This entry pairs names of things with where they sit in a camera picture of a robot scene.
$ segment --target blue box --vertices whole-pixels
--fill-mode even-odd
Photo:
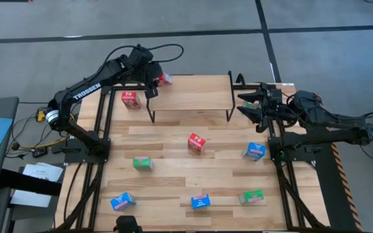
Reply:
[[[135,198],[127,192],[110,201],[113,210],[122,211],[130,205],[136,205]]]
[[[208,196],[208,194],[197,197],[191,197],[191,203],[192,208],[194,210],[197,208],[203,208],[211,205],[210,197]]]
[[[249,143],[247,151],[244,152],[244,158],[252,161],[261,159],[266,154],[266,146],[254,142]]]

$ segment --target gray floor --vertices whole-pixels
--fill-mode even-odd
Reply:
[[[262,0],[262,5],[269,28],[373,25],[373,4],[362,0]],[[0,3],[0,38],[249,28],[261,28],[252,0]],[[271,41],[283,82],[321,93],[334,112],[360,115],[373,111],[373,30],[271,34]],[[163,65],[169,73],[225,74],[232,70],[243,73],[247,81],[273,82],[261,34],[12,43],[0,44],[0,97],[46,102],[56,91],[95,72],[111,49],[136,43],[147,47],[182,44],[185,55]],[[155,55],[168,58],[176,52],[165,49]],[[21,104],[17,120],[39,106]],[[35,144],[43,127],[31,123],[20,142]],[[53,133],[50,139],[57,137]],[[373,161],[358,147],[338,144],[338,148],[362,225],[373,231]],[[365,149],[373,155],[373,144]],[[62,160],[61,155],[28,156],[7,159],[4,167],[16,170],[26,163]],[[47,214],[18,221],[15,232],[45,230],[51,224],[52,216]]]

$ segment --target wooden plank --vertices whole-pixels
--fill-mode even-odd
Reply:
[[[287,95],[295,92],[293,85],[280,85]],[[249,93],[252,90],[236,91]],[[269,150],[265,157],[252,162],[242,158],[248,142],[266,144],[269,133],[256,133],[239,111],[231,121],[225,120],[224,111],[159,111],[157,122],[150,122],[145,109],[145,99],[138,111],[127,110],[117,92],[110,129],[112,150],[104,166],[100,189],[95,231],[109,232],[120,215],[134,215],[139,225],[149,231],[175,230],[284,230],[282,200],[275,166]],[[83,99],[78,120],[85,129],[95,123],[99,92]],[[236,105],[242,101],[236,98]],[[288,131],[304,133],[300,126]],[[188,150],[191,133],[207,139],[201,155]],[[150,156],[155,168],[152,172],[138,172],[132,167],[135,156]],[[318,220],[328,225],[321,189],[316,171],[305,162],[294,162],[299,193]],[[56,211],[57,225],[63,222],[65,197],[76,165],[66,168],[63,188]],[[80,199],[85,164],[77,173],[71,190],[67,214]],[[241,205],[238,195],[246,190],[261,188],[265,199],[249,205]],[[116,212],[110,200],[123,192],[129,192],[137,200],[122,212]],[[209,194],[209,208],[193,210],[190,198]],[[296,216],[293,201],[289,197],[290,210]],[[86,206],[84,227],[89,220],[91,201]]]
[[[158,92],[150,100],[153,111],[232,109],[228,75],[172,76],[172,85],[160,87]]]

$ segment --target orange hazard stripe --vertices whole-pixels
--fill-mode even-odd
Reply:
[[[352,217],[355,219],[355,226],[359,231],[363,231],[363,228],[361,226],[361,222],[359,220],[359,217],[357,215],[357,210],[355,208],[354,200],[352,199],[352,193],[350,192],[349,185],[348,185],[348,179],[346,178],[345,171],[343,170],[341,158],[339,156],[339,153],[337,152],[336,145],[332,143],[332,151],[333,155],[335,157],[335,162],[337,169],[339,170],[339,175],[342,178],[342,184],[345,187],[345,194],[346,198],[348,199],[350,209],[352,211]]]

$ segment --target red carton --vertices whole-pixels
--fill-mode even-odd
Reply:
[[[167,85],[172,85],[172,78],[169,74],[162,72],[161,77],[159,77],[158,87],[164,87]]]
[[[135,91],[124,91],[122,93],[122,101],[127,109],[141,108],[141,101]]]
[[[205,143],[205,139],[193,133],[188,139],[188,149],[192,150],[198,155],[201,155],[201,152],[204,150]]]

